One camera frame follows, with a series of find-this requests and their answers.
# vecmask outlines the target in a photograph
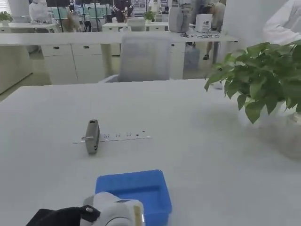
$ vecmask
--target chair backrest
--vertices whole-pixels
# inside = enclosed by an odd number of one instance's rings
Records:
[[[144,32],[145,31],[145,19],[144,18],[129,18],[127,25],[133,32]]]
[[[165,35],[128,32],[122,37],[118,81],[170,78],[171,40]]]

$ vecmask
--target window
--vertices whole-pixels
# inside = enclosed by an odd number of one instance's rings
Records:
[[[0,0],[0,12],[2,11],[7,11],[8,13],[10,13],[8,0]]]

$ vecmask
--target drawer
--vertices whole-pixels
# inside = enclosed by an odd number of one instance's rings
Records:
[[[184,53],[185,42],[177,42],[171,44],[171,53]]]
[[[41,46],[43,56],[72,56],[71,45],[47,45]]]
[[[118,27],[103,27],[103,32],[118,32]]]
[[[11,29],[9,27],[2,27],[0,28],[0,34],[1,33],[11,33]]]
[[[164,26],[150,26],[149,31],[150,32],[165,31],[165,27]]]
[[[72,44],[72,51],[74,56],[86,56],[86,55],[101,55],[102,48],[100,44]]]

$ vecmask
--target blue box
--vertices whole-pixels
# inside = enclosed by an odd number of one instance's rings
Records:
[[[146,226],[167,225],[172,212],[168,189],[160,170],[100,176],[96,181],[95,194],[99,192],[142,202]]]

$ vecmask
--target white power strip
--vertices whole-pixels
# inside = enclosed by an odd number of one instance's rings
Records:
[[[149,136],[146,131],[141,131],[138,133],[125,132],[125,133],[101,133],[99,136],[99,142],[106,141],[118,141],[118,140],[138,140],[138,139],[149,139]],[[81,144],[85,142],[85,136],[81,138],[79,142],[74,142],[74,144]]]

